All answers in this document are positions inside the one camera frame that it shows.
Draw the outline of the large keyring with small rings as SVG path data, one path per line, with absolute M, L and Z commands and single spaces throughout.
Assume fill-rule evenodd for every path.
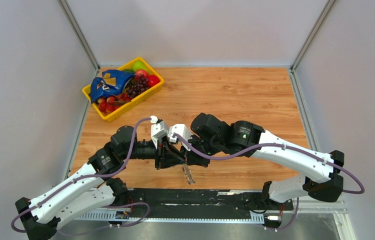
M 187 164 L 184 164 L 182 166 L 182 171 L 189 185 L 193 185 L 196 183 L 195 179 L 193 178 L 192 171 Z

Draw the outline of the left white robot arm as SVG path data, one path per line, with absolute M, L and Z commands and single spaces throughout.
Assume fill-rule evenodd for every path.
M 11 228 L 30 240 L 49 240 L 74 219 L 97 208 L 129 208 L 124 182 L 115 178 L 130 159 L 185 162 L 185 154 L 173 147 L 192 134 L 183 124 L 167 127 L 164 121 L 151 122 L 151 140 L 138 141 L 135 126 L 122 126 L 73 175 L 38 197 L 23 197 L 15 203 L 18 215 Z

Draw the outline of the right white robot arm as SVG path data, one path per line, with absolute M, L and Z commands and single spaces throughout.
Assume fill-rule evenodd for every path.
M 294 177 L 264 183 L 261 202 L 268 209 L 304 196 L 334 203 L 344 190 L 344 179 L 337 169 L 344 165 L 343 152 L 313 151 L 248 121 L 227 124 L 214 115 L 200 113 L 190 128 L 184 124 L 172 126 L 168 137 L 173 143 L 181 141 L 189 153 L 205 160 L 247 157 L 271 161 L 297 171 L 298 175 Z M 220 152 L 226 156 L 216 157 Z

